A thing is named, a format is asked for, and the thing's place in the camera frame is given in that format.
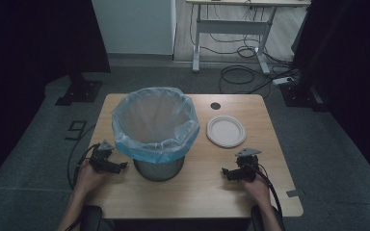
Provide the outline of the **person's right hand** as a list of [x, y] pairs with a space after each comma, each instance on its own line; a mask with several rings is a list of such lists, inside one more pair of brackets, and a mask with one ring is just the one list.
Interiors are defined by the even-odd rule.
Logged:
[[264, 210], [272, 207], [269, 187], [261, 176], [256, 176], [252, 182], [240, 180], [239, 183], [260, 209]]

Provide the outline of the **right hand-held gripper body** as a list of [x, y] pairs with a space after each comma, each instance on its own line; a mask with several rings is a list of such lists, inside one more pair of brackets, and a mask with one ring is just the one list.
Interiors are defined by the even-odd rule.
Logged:
[[258, 153], [258, 150], [243, 148], [236, 154], [236, 164], [239, 167], [234, 176], [236, 180], [253, 181], [255, 179], [256, 173], [259, 171]]

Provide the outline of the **person's left hand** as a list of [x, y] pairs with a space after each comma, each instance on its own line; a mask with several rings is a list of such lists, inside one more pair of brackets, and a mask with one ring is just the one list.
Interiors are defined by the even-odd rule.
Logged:
[[108, 176], [107, 172], [95, 171], [89, 161], [85, 160], [80, 166], [73, 193], [84, 197], [97, 188]]

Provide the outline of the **white paper plate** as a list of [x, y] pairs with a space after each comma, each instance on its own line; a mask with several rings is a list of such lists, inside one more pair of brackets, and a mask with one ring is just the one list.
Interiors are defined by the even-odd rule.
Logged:
[[243, 124], [235, 117], [218, 115], [208, 121], [206, 136], [218, 146], [232, 148], [240, 145], [247, 133]]

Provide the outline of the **white cabinet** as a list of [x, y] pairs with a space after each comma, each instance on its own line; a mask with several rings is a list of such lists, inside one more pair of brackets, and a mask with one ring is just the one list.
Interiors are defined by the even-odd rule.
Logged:
[[109, 54], [173, 54], [175, 0], [92, 0]]

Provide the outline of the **blue plastic trash bag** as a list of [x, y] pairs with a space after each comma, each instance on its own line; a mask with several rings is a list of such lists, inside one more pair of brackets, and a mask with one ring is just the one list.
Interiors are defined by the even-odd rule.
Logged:
[[186, 155], [200, 125], [193, 100], [177, 88], [146, 88], [112, 111], [116, 149], [133, 160], [165, 164]]

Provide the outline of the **white desk frame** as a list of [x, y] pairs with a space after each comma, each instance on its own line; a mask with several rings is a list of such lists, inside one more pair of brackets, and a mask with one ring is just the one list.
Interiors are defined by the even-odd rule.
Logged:
[[[193, 50], [192, 70], [199, 72], [200, 34], [230, 34], [230, 35], [256, 35], [261, 36], [255, 57], [264, 74], [270, 69], [265, 61], [264, 49], [270, 35], [273, 21], [279, 7], [308, 7], [310, 0], [186, 0], [187, 3], [198, 7], [196, 18], [195, 45]], [[210, 5], [245, 6], [269, 8], [270, 15], [266, 21], [233, 21], [221, 19], [202, 19], [201, 7]]]

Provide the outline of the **black curtain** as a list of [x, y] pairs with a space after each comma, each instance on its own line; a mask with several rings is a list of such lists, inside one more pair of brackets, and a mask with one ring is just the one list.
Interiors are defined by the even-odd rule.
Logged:
[[294, 63], [370, 164], [370, 0], [311, 0]]
[[0, 0], [0, 166], [39, 110], [45, 86], [108, 72], [93, 0]]

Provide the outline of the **white power strip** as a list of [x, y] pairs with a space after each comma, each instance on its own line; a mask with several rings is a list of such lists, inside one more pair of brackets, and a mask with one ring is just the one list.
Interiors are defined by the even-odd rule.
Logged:
[[277, 86], [277, 85], [283, 85], [283, 84], [291, 84], [294, 82], [294, 79], [292, 77], [282, 77], [282, 78], [274, 79], [272, 82], [275, 86]]

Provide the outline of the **black stand base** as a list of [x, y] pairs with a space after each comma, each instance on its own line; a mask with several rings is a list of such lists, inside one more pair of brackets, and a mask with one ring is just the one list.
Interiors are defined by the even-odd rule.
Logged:
[[287, 107], [310, 108], [314, 112], [326, 113], [329, 109], [314, 87], [307, 89], [299, 85], [279, 85], [284, 103]]
[[81, 72], [69, 75], [71, 84], [64, 96], [59, 97], [56, 106], [70, 106], [73, 102], [93, 103], [102, 87], [101, 81], [88, 81]]

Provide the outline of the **metal mesh trash can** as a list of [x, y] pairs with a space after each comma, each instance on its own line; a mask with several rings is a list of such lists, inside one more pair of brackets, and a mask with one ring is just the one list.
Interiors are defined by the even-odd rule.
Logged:
[[147, 180], [163, 182], [173, 179], [183, 168], [185, 158], [172, 162], [154, 164], [150, 162], [133, 160], [135, 169]]

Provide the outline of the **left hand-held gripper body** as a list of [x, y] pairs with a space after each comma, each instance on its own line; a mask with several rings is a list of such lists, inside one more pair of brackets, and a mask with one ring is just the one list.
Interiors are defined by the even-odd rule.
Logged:
[[92, 152], [89, 163], [96, 172], [109, 172], [116, 168], [116, 164], [108, 160], [114, 147], [106, 140], [98, 143]]

